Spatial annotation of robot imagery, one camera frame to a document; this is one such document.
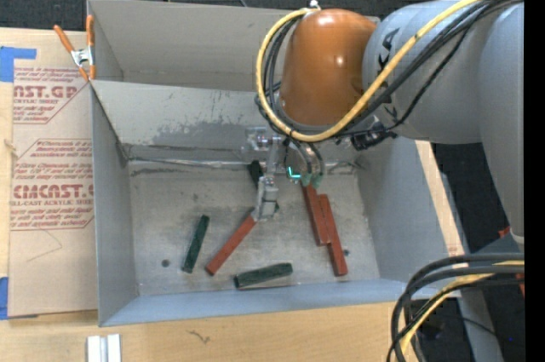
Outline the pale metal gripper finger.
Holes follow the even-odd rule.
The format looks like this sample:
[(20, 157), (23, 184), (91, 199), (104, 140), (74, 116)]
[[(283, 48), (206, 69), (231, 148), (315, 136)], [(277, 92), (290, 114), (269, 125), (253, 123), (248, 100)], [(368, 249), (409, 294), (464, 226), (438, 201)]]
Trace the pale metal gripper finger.
[(279, 210), (278, 205), (279, 189), (273, 178), (267, 180), (267, 215), (274, 217)]
[(266, 219), (265, 178), (261, 176), (256, 183), (255, 208), (253, 210), (254, 221)]

